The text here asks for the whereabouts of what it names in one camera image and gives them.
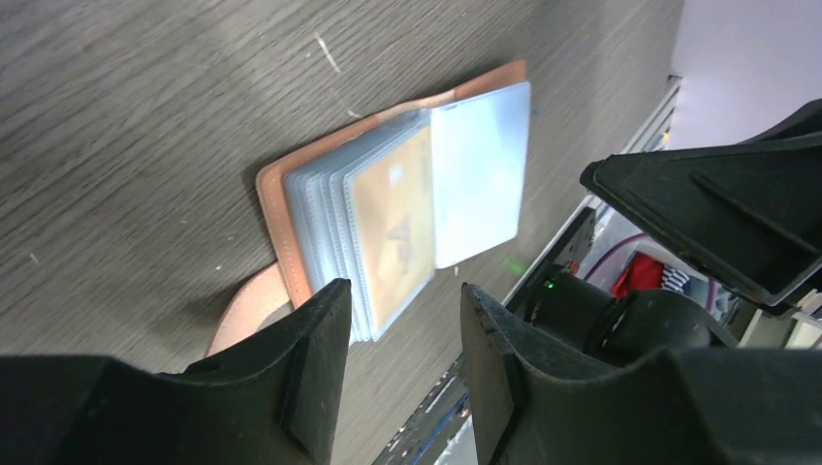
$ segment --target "beige card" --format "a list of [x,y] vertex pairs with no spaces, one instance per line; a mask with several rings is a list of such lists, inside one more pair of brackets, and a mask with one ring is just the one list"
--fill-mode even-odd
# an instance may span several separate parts
[[354,179],[365,279],[380,332],[434,270],[432,195],[429,127]]

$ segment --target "tan leather cover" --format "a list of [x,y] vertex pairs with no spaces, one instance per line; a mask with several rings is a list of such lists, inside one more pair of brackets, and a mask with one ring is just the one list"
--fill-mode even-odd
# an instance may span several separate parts
[[313,295],[305,274],[294,225],[282,186],[284,173],[337,148],[342,143],[370,131],[384,121],[413,109],[432,109],[458,100],[485,94],[527,79],[524,60],[508,63],[484,75],[471,79],[452,90],[405,102],[368,116],[322,139],[292,152],[263,168],[257,174],[257,195],[274,244],[278,263],[274,263],[251,278],[229,304],[208,347],[212,355],[245,339],[263,324],[277,309],[288,304],[298,308]]
[[303,305],[311,296],[312,290],[305,274],[305,265],[300,255],[294,225],[288,211],[285,192],[282,187],[282,176],[300,165],[307,163],[324,153],[334,150],[342,143],[370,131],[384,121],[412,109],[431,109],[451,102],[485,94],[508,85],[523,82],[527,78],[524,60],[503,65],[493,71],[471,79],[452,90],[420,100],[405,102],[379,113],[364,118],[350,126],[340,129],[322,139],[292,152],[263,168],[257,175],[257,194],[269,227],[269,235],[274,244],[277,260],[282,268],[286,288],[294,307]]
[[382,333],[434,272],[431,129],[354,177],[351,199],[374,323]]

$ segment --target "striped cloth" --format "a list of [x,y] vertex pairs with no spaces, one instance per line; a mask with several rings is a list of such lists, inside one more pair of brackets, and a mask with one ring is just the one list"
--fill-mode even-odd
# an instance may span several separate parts
[[674,291],[675,293],[684,294],[685,284],[690,281],[690,276],[679,271],[678,269],[662,265],[662,289]]

